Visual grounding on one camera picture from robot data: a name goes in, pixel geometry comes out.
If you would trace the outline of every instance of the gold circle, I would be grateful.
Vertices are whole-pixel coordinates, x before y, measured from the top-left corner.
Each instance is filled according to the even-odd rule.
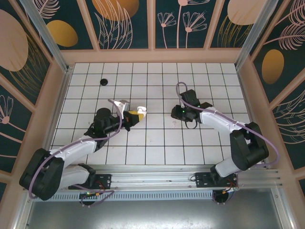
[[[139,9],[139,0],[92,0],[92,2],[100,15],[112,21],[123,21],[125,19],[123,15],[119,17],[119,6],[122,10],[126,9],[129,17],[135,15]]]
[[[267,0],[230,0],[228,18],[236,25],[254,24]]]
[[[74,28],[61,20],[54,20],[47,24],[55,42],[64,47],[71,47],[77,44],[78,36]]]
[[[16,72],[28,59],[27,34],[20,23],[9,13],[0,10],[0,66]]]
[[[284,69],[284,56],[283,54],[272,49],[264,57],[262,66],[263,80],[268,84],[275,83],[280,78]]]

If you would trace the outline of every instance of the black puck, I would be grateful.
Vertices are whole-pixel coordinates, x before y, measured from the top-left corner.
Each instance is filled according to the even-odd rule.
[[[101,79],[100,81],[102,86],[106,86],[108,84],[108,80],[107,79]]]

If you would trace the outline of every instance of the white grid mat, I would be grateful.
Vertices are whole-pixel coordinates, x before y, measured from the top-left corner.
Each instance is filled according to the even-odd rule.
[[[108,80],[107,86],[100,86],[101,78]],[[146,118],[75,164],[211,165],[222,161],[231,153],[229,135],[204,125],[187,129],[185,123],[171,118],[172,108],[179,104],[178,81],[194,89],[201,103],[209,102],[227,116],[249,123],[232,63],[77,63],[51,147],[81,137],[98,109],[114,112],[107,99],[125,99],[131,109],[146,106]]]

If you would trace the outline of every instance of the ventilation grille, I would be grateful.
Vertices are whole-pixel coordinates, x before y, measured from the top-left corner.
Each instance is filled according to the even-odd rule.
[[[68,202],[80,201],[85,192],[65,192],[57,193],[48,202]],[[88,197],[83,201],[100,200],[108,194],[101,194],[99,196]],[[115,192],[106,201],[132,201],[132,200],[178,200],[178,199],[211,199],[211,190],[198,190],[198,191],[150,191],[150,192]]]

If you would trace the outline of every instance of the black mounting plate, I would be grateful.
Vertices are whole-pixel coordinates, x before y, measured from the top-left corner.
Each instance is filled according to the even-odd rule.
[[[213,182],[211,173],[195,173],[195,182],[197,187],[229,187],[231,186],[230,181],[237,186],[236,174],[231,174],[223,179],[219,180],[218,184]]]
[[[82,186],[84,188],[88,188],[88,189],[97,189],[100,190],[100,184],[98,183],[98,181],[100,181],[102,183],[102,185],[104,186],[105,189],[110,189],[111,186],[111,174],[96,174],[95,175],[95,181],[94,184],[92,185],[92,187],[82,184],[79,186]],[[68,189],[79,189],[78,187],[75,186],[69,186]]]

